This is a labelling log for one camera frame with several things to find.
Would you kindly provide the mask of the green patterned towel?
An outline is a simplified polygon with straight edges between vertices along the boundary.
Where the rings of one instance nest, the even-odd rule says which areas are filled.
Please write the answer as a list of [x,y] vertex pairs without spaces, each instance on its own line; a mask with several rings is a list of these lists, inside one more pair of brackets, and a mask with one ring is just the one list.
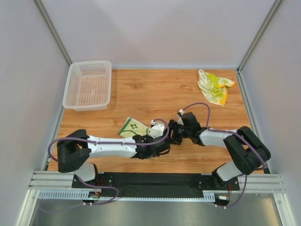
[[118,132],[118,135],[123,138],[129,138],[133,137],[135,135],[148,135],[150,133],[151,129],[138,120],[127,117],[124,125],[121,127],[120,131]]

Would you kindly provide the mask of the white yellow patterned towel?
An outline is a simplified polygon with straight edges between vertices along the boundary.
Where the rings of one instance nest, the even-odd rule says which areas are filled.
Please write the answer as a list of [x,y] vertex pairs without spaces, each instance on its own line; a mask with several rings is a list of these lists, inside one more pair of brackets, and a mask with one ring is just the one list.
[[197,85],[209,103],[225,106],[228,97],[228,88],[233,87],[235,82],[205,72],[204,70],[199,70]]

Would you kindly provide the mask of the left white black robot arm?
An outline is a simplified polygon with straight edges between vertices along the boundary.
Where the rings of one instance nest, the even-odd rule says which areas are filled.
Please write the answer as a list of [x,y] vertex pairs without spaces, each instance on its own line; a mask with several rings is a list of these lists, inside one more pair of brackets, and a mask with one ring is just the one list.
[[57,141],[57,163],[60,173],[73,173],[85,182],[96,179],[97,167],[88,159],[125,157],[149,159],[169,153],[170,144],[164,136],[149,135],[114,139],[88,135],[79,129]]

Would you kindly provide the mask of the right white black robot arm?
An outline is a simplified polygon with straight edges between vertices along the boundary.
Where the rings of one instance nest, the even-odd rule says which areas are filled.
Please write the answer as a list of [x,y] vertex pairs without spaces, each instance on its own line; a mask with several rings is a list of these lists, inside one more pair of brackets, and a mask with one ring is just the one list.
[[228,150],[231,161],[212,172],[211,183],[217,189],[226,187],[228,182],[240,175],[250,175],[265,168],[271,158],[268,148],[247,126],[237,130],[201,127],[191,112],[180,114],[177,121],[170,120],[168,126],[168,141],[171,144],[180,145],[184,138],[189,138],[196,145]]

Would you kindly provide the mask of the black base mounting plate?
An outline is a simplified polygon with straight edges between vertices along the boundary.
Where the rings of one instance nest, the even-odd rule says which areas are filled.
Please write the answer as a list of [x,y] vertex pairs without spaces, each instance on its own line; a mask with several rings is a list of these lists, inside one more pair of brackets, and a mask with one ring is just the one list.
[[105,172],[89,181],[95,186],[112,186],[123,195],[196,197],[204,190],[238,191],[237,178],[223,182],[212,175],[191,173],[123,173]]

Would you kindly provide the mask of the white perforated plastic basket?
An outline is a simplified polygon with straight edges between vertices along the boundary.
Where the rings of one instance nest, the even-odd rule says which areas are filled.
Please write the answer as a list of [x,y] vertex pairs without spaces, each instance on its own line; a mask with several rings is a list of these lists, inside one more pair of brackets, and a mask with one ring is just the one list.
[[70,65],[63,107],[74,111],[105,110],[111,98],[111,62],[83,61]]

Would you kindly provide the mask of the aluminium frame rail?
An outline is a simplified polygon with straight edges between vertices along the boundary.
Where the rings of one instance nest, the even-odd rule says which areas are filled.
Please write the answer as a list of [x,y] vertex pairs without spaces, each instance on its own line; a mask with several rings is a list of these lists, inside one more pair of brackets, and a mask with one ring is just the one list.
[[[285,192],[281,178],[277,174],[251,174],[248,177],[237,177],[241,191],[246,193],[280,193]],[[91,187],[82,184],[73,173],[59,173],[56,171],[35,171],[29,184],[30,190],[92,190]]]

